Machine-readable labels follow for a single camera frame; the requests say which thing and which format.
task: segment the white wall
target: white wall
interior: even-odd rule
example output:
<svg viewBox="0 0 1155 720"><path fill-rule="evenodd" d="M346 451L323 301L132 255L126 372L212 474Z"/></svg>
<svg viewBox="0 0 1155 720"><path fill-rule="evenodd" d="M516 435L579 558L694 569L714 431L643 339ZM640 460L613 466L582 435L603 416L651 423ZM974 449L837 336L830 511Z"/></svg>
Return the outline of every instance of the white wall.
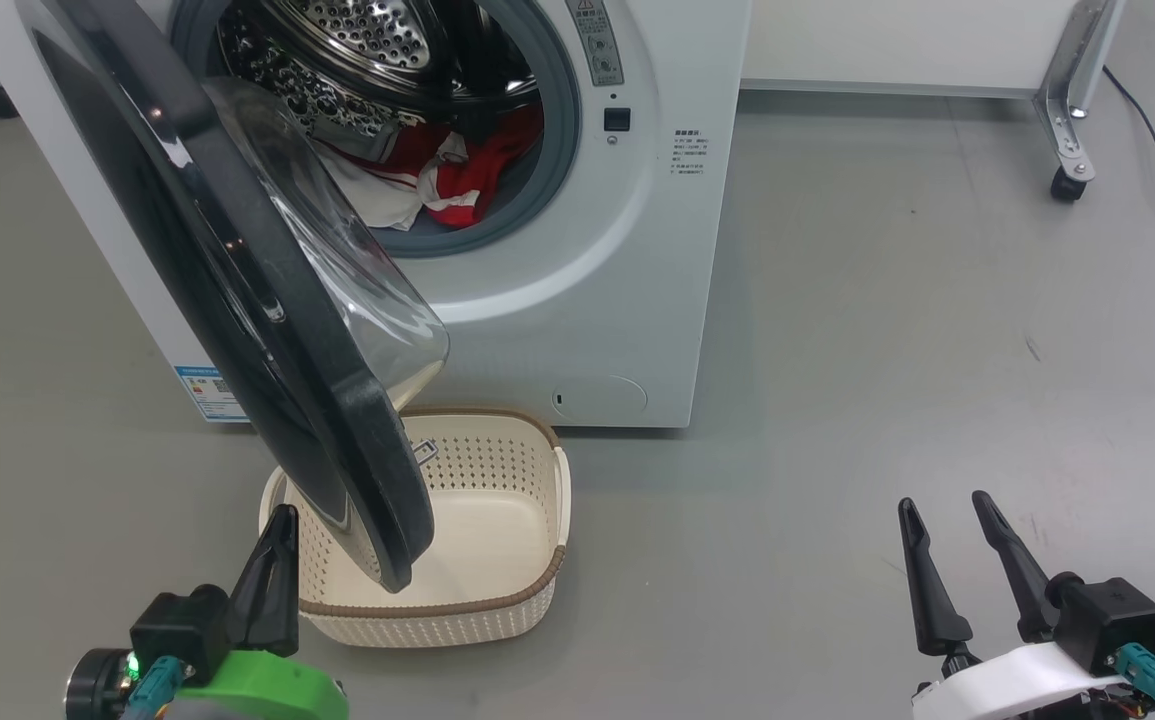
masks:
<svg viewBox="0 0 1155 720"><path fill-rule="evenodd" d="M1029 95L1075 2L755 0L743 87L896 83Z"/></svg>

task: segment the metal bracket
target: metal bracket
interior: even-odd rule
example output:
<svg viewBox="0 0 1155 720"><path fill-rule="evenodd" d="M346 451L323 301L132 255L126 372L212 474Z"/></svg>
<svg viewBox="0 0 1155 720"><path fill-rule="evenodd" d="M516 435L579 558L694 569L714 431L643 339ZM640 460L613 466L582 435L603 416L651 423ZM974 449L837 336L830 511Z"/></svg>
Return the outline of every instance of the metal bracket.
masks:
<svg viewBox="0 0 1155 720"><path fill-rule="evenodd" d="M1109 38L1106 8L1113 1L1080 0L1075 5L1065 31L1061 31L1057 53L1048 66L1044 83L1035 94L1035 111L1038 111L1048 140L1061 161L1061 171L1075 181L1089 181L1096 173L1083 143L1075 135L1074 117L1071 114L1071 102L1083 99L1076 99L1072 94L1080 92L1076 86L1086 88L1085 77L1091 77L1086 64L1103 55L1101 46Z"/></svg>

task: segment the stainless steel drum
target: stainless steel drum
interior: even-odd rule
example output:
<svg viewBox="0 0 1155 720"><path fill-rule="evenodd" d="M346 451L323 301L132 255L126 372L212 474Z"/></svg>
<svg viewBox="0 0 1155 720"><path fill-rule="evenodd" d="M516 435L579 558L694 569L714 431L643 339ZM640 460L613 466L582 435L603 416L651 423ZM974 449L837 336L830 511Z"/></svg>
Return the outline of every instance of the stainless steel drum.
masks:
<svg viewBox="0 0 1155 720"><path fill-rule="evenodd" d="M362 156L364 138L404 124L482 119L537 101L517 47L471 0L239 0L217 38L231 74Z"/></svg>

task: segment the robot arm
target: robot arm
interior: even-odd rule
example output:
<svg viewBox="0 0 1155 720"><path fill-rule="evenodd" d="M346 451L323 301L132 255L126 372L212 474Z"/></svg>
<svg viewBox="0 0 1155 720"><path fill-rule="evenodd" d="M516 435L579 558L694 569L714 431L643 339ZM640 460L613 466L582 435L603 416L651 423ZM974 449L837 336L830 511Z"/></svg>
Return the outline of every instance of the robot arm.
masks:
<svg viewBox="0 0 1155 720"><path fill-rule="evenodd" d="M297 510L280 505L229 595L161 593L132 650L91 650L66 683L66 720L346 720L329 675L298 648Z"/></svg>
<svg viewBox="0 0 1155 720"><path fill-rule="evenodd" d="M985 492L973 505L999 552L1026 644L988 661L967 648L973 630L955 611L910 498L897 505L915 638L944 656L942 678L911 698L915 720L1120 720L1155 710L1155 603L1127 580L1052 580Z"/></svg>

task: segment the plastic basket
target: plastic basket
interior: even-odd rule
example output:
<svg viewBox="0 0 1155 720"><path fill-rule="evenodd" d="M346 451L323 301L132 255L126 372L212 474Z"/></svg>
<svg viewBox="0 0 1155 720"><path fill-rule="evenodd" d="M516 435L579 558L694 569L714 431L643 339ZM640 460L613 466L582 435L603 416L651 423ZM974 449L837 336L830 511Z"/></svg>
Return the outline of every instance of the plastic basket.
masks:
<svg viewBox="0 0 1155 720"><path fill-rule="evenodd" d="M335 641L363 647L446 647L528 632L550 609L568 543L572 488L559 438L504 411L416 410L403 421L413 445L439 447L422 466L435 541L403 592L383 591L350 561L282 469L267 480L260 528L280 502L301 514L301 615Z"/></svg>

